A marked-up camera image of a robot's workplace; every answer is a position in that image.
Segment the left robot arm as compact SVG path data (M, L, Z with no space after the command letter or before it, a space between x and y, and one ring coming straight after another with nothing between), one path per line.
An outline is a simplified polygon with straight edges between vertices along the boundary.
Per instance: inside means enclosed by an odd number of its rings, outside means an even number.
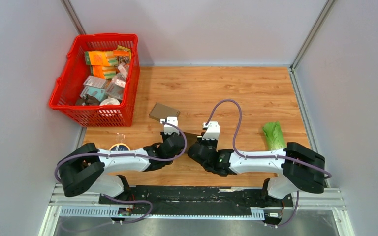
M161 132L161 135L162 142L136 150L104 150L95 143L86 143L57 163L55 179L62 184L66 197L93 192L125 204L131 191L126 187L126 179L116 175L117 172L156 171L184 154L188 144L184 133Z

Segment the cardboard box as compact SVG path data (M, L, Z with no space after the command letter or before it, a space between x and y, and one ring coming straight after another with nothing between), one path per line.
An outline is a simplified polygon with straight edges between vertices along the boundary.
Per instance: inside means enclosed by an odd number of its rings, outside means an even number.
M184 135L186 136L186 139L187 139L187 148L191 147L198 140L202 139L202 136L200 134L184 132Z
M178 117L179 114L179 110L157 102L150 111L149 118L160 121L161 119L167 119L167 117Z

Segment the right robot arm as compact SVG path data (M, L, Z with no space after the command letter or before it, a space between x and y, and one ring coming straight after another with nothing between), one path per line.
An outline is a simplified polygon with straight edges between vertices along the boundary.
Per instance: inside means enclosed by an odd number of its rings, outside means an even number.
M206 171L219 176L242 173L274 173L265 180L261 199L268 206L275 205L286 195L303 191L324 192L325 158L296 142L271 151L217 150L216 140L199 139L188 149L188 156Z

